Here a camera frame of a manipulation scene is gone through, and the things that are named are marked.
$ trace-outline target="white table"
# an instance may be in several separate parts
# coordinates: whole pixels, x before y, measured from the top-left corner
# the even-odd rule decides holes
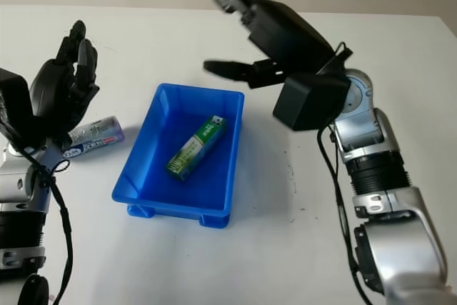
[[[348,66],[372,78],[406,169],[420,186],[457,286],[457,40],[434,17],[304,15]],[[63,304],[362,304],[351,280],[330,176],[316,133],[292,133],[275,120],[279,87],[250,91],[210,76],[204,59],[261,59],[235,16],[217,11],[96,7],[0,7],[0,66],[29,82],[83,19],[99,51],[100,93],[84,122],[116,115],[126,141],[72,161],[58,175],[73,224],[74,273]],[[245,93],[231,222],[227,229],[171,217],[130,217],[111,192],[161,82]],[[351,226],[352,191],[341,184]],[[56,293],[66,258],[53,203],[46,266]],[[382,298],[369,296],[376,304]]]

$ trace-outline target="silver robot arm segment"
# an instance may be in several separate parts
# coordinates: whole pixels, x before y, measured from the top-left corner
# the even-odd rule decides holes
[[[421,192],[403,168],[386,115],[373,107],[371,80],[354,69],[346,75],[351,88],[333,125],[354,209],[364,220],[354,230],[363,280],[388,305],[457,304],[446,289],[446,257]]]

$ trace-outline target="black cable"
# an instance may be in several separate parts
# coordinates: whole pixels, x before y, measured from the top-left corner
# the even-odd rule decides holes
[[[368,299],[368,297],[365,294],[365,291],[362,289],[362,286],[360,284],[360,281],[357,278],[357,272],[358,272],[358,264],[357,261],[354,259],[353,253],[352,253],[352,242],[351,242],[351,232],[349,231],[349,224],[348,224],[348,216],[346,213],[346,208],[344,206],[344,200],[343,200],[343,195],[341,193],[341,188],[338,183],[338,174],[333,169],[333,166],[330,162],[330,159],[328,157],[328,154],[325,150],[325,147],[323,146],[322,142],[322,134],[324,130],[326,129],[327,125],[325,125],[322,129],[319,129],[317,132],[317,144],[319,145],[319,150],[321,151],[322,157],[324,161],[326,162],[326,165],[328,167],[328,170],[330,171],[330,175],[333,181],[333,185],[335,187],[335,198],[336,198],[336,205],[338,208],[338,217],[340,220],[340,226],[341,226],[341,231],[343,233],[343,238],[344,238],[344,243],[346,244],[346,253],[348,255],[348,263],[349,263],[349,269],[351,270],[351,275],[352,279],[354,281],[354,284],[356,285],[357,291],[360,294],[360,297],[365,301],[366,305],[373,305]],[[339,169],[339,163],[338,163],[338,154],[336,155],[336,170],[338,171]]]
[[[66,163],[66,165],[61,167],[61,168],[59,168],[60,165],[62,165],[63,163]],[[53,169],[51,169],[51,171],[49,173],[50,173],[50,175],[53,175],[54,173],[60,173],[61,171],[66,171],[69,167],[70,167],[70,160],[63,159],[57,165],[55,165],[53,167]]]
[[[61,192],[56,184],[55,178],[52,176],[52,173],[56,171],[56,168],[60,166],[62,162],[59,162],[51,171],[48,171],[44,166],[42,166],[36,159],[34,159],[29,153],[27,153],[22,148],[18,148],[14,146],[14,149],[19,152],[23,157],[25,157],[29,162],[35,167],[35,169],[40,174],[41,178],[49,185],[51,188],[51,193],[54,196],[56,203],[59,205],[60,208],[60,215],[62,218],[62,226],[64,228],[65,234],[65,241],[66,241],[66,250],[67,250],[67,258],[64,268],[64,275],[62,276],[62,282],[60,286],[59,293],[57,294],[56,299],[54,300],[54,305],[59,305],[59,302],[64,295],[66,287],[69,284],[71,278],[71,271],[73,270],[73,242],[71,240],[71,225],[70,225],[70,217],[69,211],[66,208],[64,198],[61,195]]]

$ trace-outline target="blue bin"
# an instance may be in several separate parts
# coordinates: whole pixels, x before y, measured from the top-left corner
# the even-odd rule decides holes
[[[198,219],[222,229],[229,223],[244,95],[240,92],[161,84],[113,190],[131,216]],[[165,165],[212,115],[227,131],[185,182]]]

